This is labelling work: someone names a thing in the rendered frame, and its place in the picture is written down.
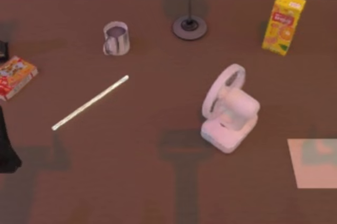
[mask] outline white stick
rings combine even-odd
[[[112,90],[114,90],[115,88],[117,88],[118,86],[120,86],[122,83],[126,82],[126,80],[128,80],[128,75],[126,75],[123,78],[119,79],[117,82],[115,82],[109,88],[107,88],[105,91],[101,92],[96,97],[94,97],[93,99],[91,99],[90,101],[88,101],[87,103],[85,103],[84,105],[82,105],[80,108],[78,108],[77,110],[75,110],[74,112],[72,112],[71,114],[69,114],[63,120],[59,121],[59,123],[57,123],[54,126],[52,126],[52,130],[56,131],[59,127],[61,127],[62,125],[64,125],[65,123],[67,123],[69,120],[71,120],[72,118],[74,118],[75,116],[77,116],[78,114],[80,114],[81,112],[83,112],[85,109],[87,109],[93,103],[96,103],[98,100],[100,100],[101,98],[103,98],[106,94],[108,94],[109,92],[111,92]]]

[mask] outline round metal lamp base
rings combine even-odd
[[[173,23],[172,31],[178,38],[194,41],[206,34],[207,24],[200,17],[192,16],[192,21],[189,21],[187,16],[183,16]]]

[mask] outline table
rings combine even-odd
[[[0,177],[1,223],[180,224],[181,192],[190,193],[179,201],[190,206],[186,224],[337,222],[337,192],[296,188],[286,142],[336,134],[337,0],[308,0],[286,57],[261,49],[273,0],[195,0],[210,29],[196,42],[170,32],[184,0],[0,2],[11,54],[40,69],[2,103],[24,166]],[[102,29],[113,20],[129,25],[127,56],[102,53]],[[246,68],[244,89],[262,108],[254,131],[224,155],[199,137],[200,109],[232,63]],[[125,74],[127,83],[52,133]],[[195,172],[188,151],[173,158],[189,163],[180,171],[165,159],[171,141],[183,148],[180,138],[203,153]],[[188,189],[176,187],[179,172]]]

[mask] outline red box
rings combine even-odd
[[[17,56],[10,59],[0,66],[0,99],[12,98],[37,74],[34,65]]]

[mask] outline silver metal mug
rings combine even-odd
[[[124,55],[130,50],[128,27],[125,23],[113,21],[103,28],[105,55]]]

